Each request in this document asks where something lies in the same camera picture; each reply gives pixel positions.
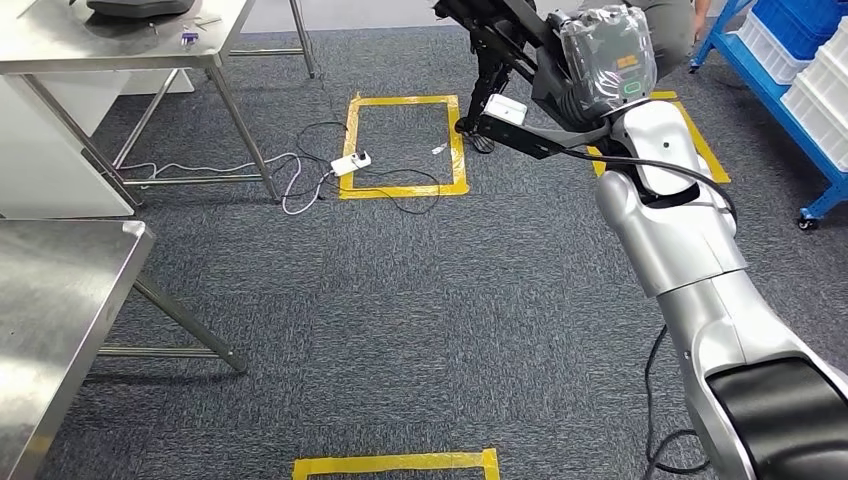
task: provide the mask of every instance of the gray carpet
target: gray carpet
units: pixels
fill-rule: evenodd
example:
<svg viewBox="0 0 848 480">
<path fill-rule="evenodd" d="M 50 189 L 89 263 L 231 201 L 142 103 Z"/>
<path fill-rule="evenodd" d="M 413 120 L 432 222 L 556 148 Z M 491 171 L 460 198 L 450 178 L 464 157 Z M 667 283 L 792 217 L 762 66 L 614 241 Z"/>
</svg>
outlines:
<svg viewBox="0 0 848 480">
<path fill-rule="evenodd" d="M 227 66 L 267 156 L 294 150 L 312 122 L 344 120 L 357 92 L 458 94 L 467 104 L 476 66 L 457 28 L 312 37 L 324 88 L 297 57 Z M 293 38 L 249 36 L 242 46 Z M 197 92 L 163 101 L 130 163 L 248 161 L 212 85 L 193 79 Z M 660 88 L 679 93 L 732 177 L 739 244 L 763 294 L 813 348 L 848 368 L 848 215 L 837 209 L 813 235 L 797 230 L 798 208 L 824 181 L 739 82 L 714 54 L 698 75 L 676 72 Z M 528 93 L 518 81 L 506 92 Z M 148 100 L 120 100 L 97 142 L 117 152 Z M 444 118 L 435 107 L 363 108 L 360 136 L 374 168 L 414 165 L 445 177 L 446 157 L 430 152 L 447 138 Z M 545 122 L 536 109 L 531 118 Z M 322 127 L 304 144 L 335 158 L 342 132 Z M 215 361 L 99 359 L 39 478 L 283 479 L 296 458 L 489 446 L 504 479 L 638 478 L 641 372 L 662 319 L 598 214 L 591 166 L 504 147 L 466 155 L 470 194 L 422 216 L 389 200 L 339 201 L 331 187 L 298 217 L 270 204 L 260 184 L 143 192 L 141 217 L 159 234 L 147 270 L 248 356 L 250 373 Z M 279 185 L 293 168 L 278 173 Z M 306 174 L 319 172 L 308 164 Z M 357 182 L 389 180 L 422 181 Z M 420 209 L 431 200 L 399 201 Z M 187 338 L 132 295 L 112 340 Z M 661 434 L 689 424 L 678 375 L 665 345 L 654 377 Z M 701 453 L 684 442 L 668 457 L 685 465 Z"/>
</svg>

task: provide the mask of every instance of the metal table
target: metal table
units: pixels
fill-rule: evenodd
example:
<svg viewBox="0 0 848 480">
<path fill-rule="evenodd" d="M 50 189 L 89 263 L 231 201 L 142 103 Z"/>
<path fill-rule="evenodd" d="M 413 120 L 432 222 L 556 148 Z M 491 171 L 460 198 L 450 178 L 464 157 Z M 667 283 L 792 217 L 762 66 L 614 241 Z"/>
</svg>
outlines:
<svg viewBox="0 0 848 480">
<path fill-rule="evenodd" d="M 137 221 L 0 220 L 0 479 L 32 478 L 98 351 L 243 359 L 140 274 Z M 102 344 L 135 287 L 208 348 Z"/>
<path fill-rule="evenodd" d="M 290 0 L 295 14 L 300 49 L 239 51 L 246 55 L 303 54 L 314 76 L 308 38 L 296 0 Z M 256 142 L 236 107 L 232 92 L 221 72 L 224 58 L 241 31 L 255 0 L 196 0 L 190 11 L 178 17 L 115 24 L 93 15 L 85 2 L 68 5 L 67 0 L 35 0 L 17 19 L 0 25 L 0 74 L 21 75 L 56 117 L 88 152 L 87 158 L 102 172 L 110 185 L 130 205 L 141 201 L 129 186 L 190 185 L 229 182 L 263 182 L 275 201 L 280 196 Z M 199 34 L 190 47 L 181 44 L 185 29 Z M 108 160 L 34 73 L 104 70 L 175 69 L 154 96 L 147 111 L 133 129 L 114 161 Z M 215 83 L 224 105 L 256 164 L 258 174 L 124 179 L 118 173 L 129 152 L 147 126 L 165 93 L 181 68 L 203 68 Z"/>
</svg>

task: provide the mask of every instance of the yellow tape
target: yellow tape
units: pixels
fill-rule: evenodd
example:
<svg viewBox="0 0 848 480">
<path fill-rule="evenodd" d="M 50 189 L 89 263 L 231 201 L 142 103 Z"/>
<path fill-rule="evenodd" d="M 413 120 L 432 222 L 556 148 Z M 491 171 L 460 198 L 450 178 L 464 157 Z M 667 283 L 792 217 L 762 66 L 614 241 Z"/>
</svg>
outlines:
<svg viewBox="0 0 848 480">
<path fill-rule="evenodd" d="M 418 97 L 374 97 L 362 98 L 359 94 L 350 101 L 347 111 L 347 134 L 344 152 L 347 156 L 356 151 L 356 139 L 359 133 L 359 107 L 386 105 L 419 105 L 444 103 L 448 110 L 448 132 L 450 138 L 451 172 L 453 183 L 448 185 L 410 185 L 392 187 L 354 187 L 353 173 L 339 179 L 339 198 L 365 199 L 392 197 L 432 197 L 436 195 L 464 195 L 468 193 L 468 181 L 465 175 L 465 150 L 462 136 L 453 129 L 459 120 L 459 98 L 456 95 L 431 95 Z"/>
<path fill-rule="evenodd" d="M 651 92 L 651 98 L 654 100 L 677 100 L 677 92 L 674 90 L 659 90 Z"/>
<path fill-rule="evenodd" d="M 654 92 L 651 94 L 652 98 L 657 99 L 676 99 L 677 93 L 668 91 L 668 92 Z M 670 102 L 683 115 L 683 120 L 686 121 L 686 127 L 689 129 L 689 134 L 692 135 L 692 142 L 695 144 L 695 150 L 701 157 L 707 162 L 707 166 L 710 167 L 710 173 L 713 176 L 713 180 L 716 183 L 730 183 L 730 176 L 727 175 L 727 172 L 724 170 L 724 167 L 719 163 L 718 158 L 716 158 L 710 146 L 707 145 L 707 141 L 704 140 L 704 136 L 701 135 L 701 131 L 698 130 L 698 127 L 695 126 L 695 122 L 692 121 L 692 117 L 689 116 L 689 113 L 686 111 L 686 108 L 683 106 L 683 102 L 679 100 Z M 595 147 L 588 147 L 589 155 L 600 156 L 601 152 Z M 601 176 L 606 170 L 606 163 L 604 162 L 592 162 L 592 168 L 595 170 L 595 175 Z"/>
<path fill-rule="evenodd" d="M 498 453 L 494 448 L 483 450 L 483 478 L 485 480 L 501 479 L 501 470 L 498 466 Z"/>
<path fill-rule="evenodd" d="M 327 457 L 295 460 L 292 480 L 329 473 L 371 473 L 388 470 L 441 470 L 483 468 L 485 480 L 500 480 L 498 456 L 494 448 L 482 452 L 419 453 L 373 457 Z"/>
<path fill-rule="evenodd" d="M 713 180 L 715 180 L 716 183 L 730 183 L 730 176 L 728 176 L 727 172 L 724 171 L 724 167 L 721 166 L 721 163 L 719 163 L 712 149 L 710 149 L 710 146 L 707 145 L 707 141 L 704 140 L 703 135 L 701 135 L 701 131 L 695 126 L 695 122 L 692 121 L 692 117 L 690 117 L 689 113 L 686 112 L 686 109 L 683 108 L 683 103 L 671 103 L 673 103 L 674 106 L 680 110 L 680 113 L 683 114 L 683 119 L 686 120 L 686 126 L 689 127 L 689 133 L 692 135 L 692 140 L 695 141 L 695 150 L 697 150 L 704 158 L 704 161 L 707 162 L 707 165 L 710 167 L 710 173 L 713 174 Z"/>
</svg>

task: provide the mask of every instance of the blue crate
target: blue crate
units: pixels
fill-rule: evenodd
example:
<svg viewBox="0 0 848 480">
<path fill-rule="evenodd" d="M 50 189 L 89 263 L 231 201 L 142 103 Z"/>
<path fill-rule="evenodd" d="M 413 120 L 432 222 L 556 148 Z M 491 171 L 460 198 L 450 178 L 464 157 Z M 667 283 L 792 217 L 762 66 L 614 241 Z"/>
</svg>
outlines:
<svg viewBox="0 0 848 480">
<path fill-rule="evenodd" d="M 848 15 L 848 0 L 760 0 L 752 11 L 798 60 L 812 60 Z"/>
</svg>

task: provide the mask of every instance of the wall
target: wall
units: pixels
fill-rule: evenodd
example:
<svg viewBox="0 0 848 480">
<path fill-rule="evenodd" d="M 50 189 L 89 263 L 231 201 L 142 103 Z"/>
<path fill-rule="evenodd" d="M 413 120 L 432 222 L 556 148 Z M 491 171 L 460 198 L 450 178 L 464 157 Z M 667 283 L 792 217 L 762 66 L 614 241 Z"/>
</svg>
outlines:
<svg viewBox="0 0 848 480">
<path fill-rule="evenodd" d="M 298 0 L 309 30 L 349 30 L 358 28 L 418 27 L 437 22 L 430 0 Z M 711 15 L 718 15 L 727 0 L 713 0 Z M 540 12 L 556 8 L 574 10 L 581 0 L 536 0 Z M 245 24 L 245 32 L 286 32 L 294 30 L 287 0 L 257 0 Z"/>
</svg>

